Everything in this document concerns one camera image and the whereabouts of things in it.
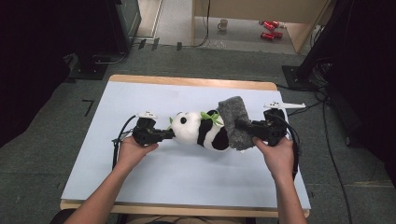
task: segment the human hand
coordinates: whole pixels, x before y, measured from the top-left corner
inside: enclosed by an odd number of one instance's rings
[[[136,143],[132,136],[126,137],[120,145],[119,160],[115,169],[121,169],[126,174],[131,173],[132,169],[148,154],[156,149],[158,144],[141,147]]]
[[[283,137],[274,147],[269,147],[257,137],[253,137],[256,147],[264,155],[265,163],[274,180],[281,178],[292,178],[293,171],[293,142]]]

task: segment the panda plush toy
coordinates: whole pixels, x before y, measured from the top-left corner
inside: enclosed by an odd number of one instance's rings
[[[198,144],[207,149],[222,151],[229,148],[227,131],[217,110],[180,112],[171,121],[175,140],[183,144]]]

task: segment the person's left hand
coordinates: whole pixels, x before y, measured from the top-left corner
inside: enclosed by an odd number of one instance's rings
[[[148,154],[156,149],[158,144],[147,147],[141,147],[136,143],[132,136],[126,137],[120,145],[119,160],[117,161],[117,169],[121,169],[129,174],[132,169]]]

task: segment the black stand base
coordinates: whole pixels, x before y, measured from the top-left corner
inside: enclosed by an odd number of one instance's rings
[[[316,90],[318,87],[309,82],[309,80],[299,80],[297,78],[297,71],[299,66],[282,65],[283,75],[288,82],[288,86],[292,90]]]
[[[105,63],[91,63],[90,66],[82,68],[80,63],[77,62],[71,71],[69,78],[73,79],[89,79],[89,80],[102,80],[107,70]]]

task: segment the fuzzy gray fabric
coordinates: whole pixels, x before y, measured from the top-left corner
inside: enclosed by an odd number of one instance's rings
[[[250,122],[242,98],[240,96],[235,96],[219,102],[218,111],[224,121],[224,128],[227,131],[230,148],[245,150],[254,147],[252,141],[253,136],[246,131],[235,128],[235,121],[238,119]]]

